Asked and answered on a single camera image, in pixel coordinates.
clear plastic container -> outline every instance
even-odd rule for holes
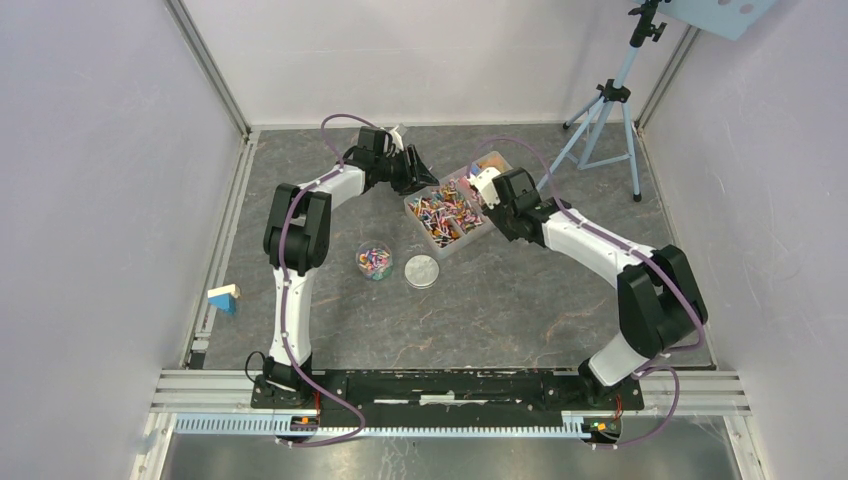
[[[503,156],[496,151],[490,152],[477,159],[474,162],[474,167],[472,167],[472,169],[475,169],[475,167],[476,169],[481,170],[487,167],[494,167],[501,173],[509,171],[512,168],[509,163],[504,160]],[[427,187],[404,199],[404,210],[406,210],[407,216],[415,222],[418,230],[424,236],[427,244],[430,245],[430,248],[433,249],[435,257],[438,259],[446,258],[474,240],[491,232],[495,228],[492,222],[483,215],[483,209],[480,203],[481,199],[479,199],[478,195],[474,193],[471,186],[465,180],[466,170],[467,167],[463,167],[450,175],[441,178],[439,180],[440,185],[438,187]],[[438,194],[441,189],[449,185],[454,185],[456,191],[456,197],[452,198],[452,203],[456,205],[458,203],[465,202],[463,204],[465,207],[463,210],[467,209],[469,212],[472,212],[472,215],[465,216],[464,218],[457,218],[455,215],[446,215],[448,218],[446,218],[446,221],[442,223],[443,226],[441,231],[437,231],[436,234],[433,234],[431,233],[433,230],[431,230],[430,227],[425,226],[425,223],[430,226],[433,225],[431,217],[424,215],[423,217],[425,220],[419,218],[422,212],[422,205],[423,210],[428,212],[432,211],[433,209],[429,208],[428,204],[432,206],[438,203]]]
[[[369,240],[356,249],[356,265],[369,280],[382,280],[392,273],[392,251],[377,240]]]

blue and white object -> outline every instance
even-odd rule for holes
[[[235,285],[225,285],[206,292],[209,304],[230,315],[236,313],[236,299],[241,296],[241,290]]]
[[[720,37],[738,40],[775,3],[777,0],[671,0],[660,3],[657,11]]]

tripod head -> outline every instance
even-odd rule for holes
[[[658,42],[662,33],[665,31],[666,23],[662,22],[659,27],[654,25],[654,14],[657,13],[657,7],[660,2],[670,3],[671,0],[645,0],[641,6],[634,8],[628,12],[628,15],[639,15],[639,23],[633,30],[633,36],[630,37],[630,46],[639,48],[645,43],[645,39],[651,37],[651,40]]]

light blue tripod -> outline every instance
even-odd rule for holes
[[[661,1],[667,3],[669,0],[645,0],[645,3],[641,7],[634,8],[628,13],[629,15],[639,15],[640,18],[636,28],[633,30],[633,35],[630,37],[630,50],[627,51],[627,58],[624,59],[624,64],[621,65],[621,69],[619,69],[618,75],[614,79],[607,80],[606,85],[598,85],[598,90],[601,91],[601,94],[592,98],[576,115],[562,124],[562,128],[567,130],[578,118],[588,112],[586,119],[580,123],[577,131],[574,132],[574,135],[568,140],[565,148],[559,152],[559,156],[557,156],[554,164],[551,165],[552,174],[565,157],[570,158],[576,163],[578,170],[609,165],[622,160],[630,160],[630,175],[633,177],[633,200],[637,202],[642,200],[642,192],[639,190],[639,172],[636,170],[636,149],[633,146],[633,122],[630,118],[630,105],[627,103],[627,99],[630,97],[630,90],[624,87],[624,79],[627,78],[630,67],[633,66],[633,61],[636,59],[636,54],[639,52],[639,47],[645,43],[645,39],[650,37],[656,42],[665,30],[665,23],[661,23],[659,27],[652,23],[657,6]],[[627,153],[589,163],[592,150],[595,149],[595,144],[598,143],[598,137],[601,136],[601,132],[607,123],[607,119],[615,103],[621,104],[621,115],[624,117],[624,136],[627,138]],[[592,126],[592,120],[595,117],[597,117],[597,120],[595,121],[595,125]],[[583,132],[589,133],[589,139],[586,141],[586,148],[583,149],[583,153],[580,154],[580,158],[578,159],[571,153],[571,149],[577,143],[580,136],[583,135]],[[547,182],[548,176],[545,175],[539,182],[538,188],[541,189]]]

gray floor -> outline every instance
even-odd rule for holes
[[[628,418],[624,439],[656,422]],[[720,417],[678,417],[661,435],[615,452],[592,452],[570,439],[363,438],[290,450],[268,437],[175,435],[162,478],[739,479],[730,450]]]
[[[357,130],[333,130],[340,148]],[[513,135],[556,157],[569,134],[559,125],[415,127],[414,143],[437,177],[466,165],[475,146],[492,135]],[[513,166],[541,178],[541,167],[511,144],[495,146]],[[620,124],[604,130],[593,158],[625,150]],[[633,203],[629,167],[556,172],[565,200],[597,223],[634,241],[671,241],[655,185],[639,155],[643,201]],[[317,130],[262,132],[226,273],[242,298],[234,316],[217,315],[207,369],[242,368],[253,350],[267,351],[274,331],[274,282],[262,236],[278,183],[299,183],[327,171],[334,159]],[[402,266],[429,253],[421,233],[388,185],[351,200],[333,213],[330,252],[312,303],[316,368],[446,368],[576,366],[618,331],[615,292],[600,277],[564,255],[497,232],[440,261],[441,275],[427,290],[409,287]],[[357,246],[381,240],[394,253],[394,274],[365,280],[354,263]],[[675,365],[708,365],[706,349],[673,358]]]

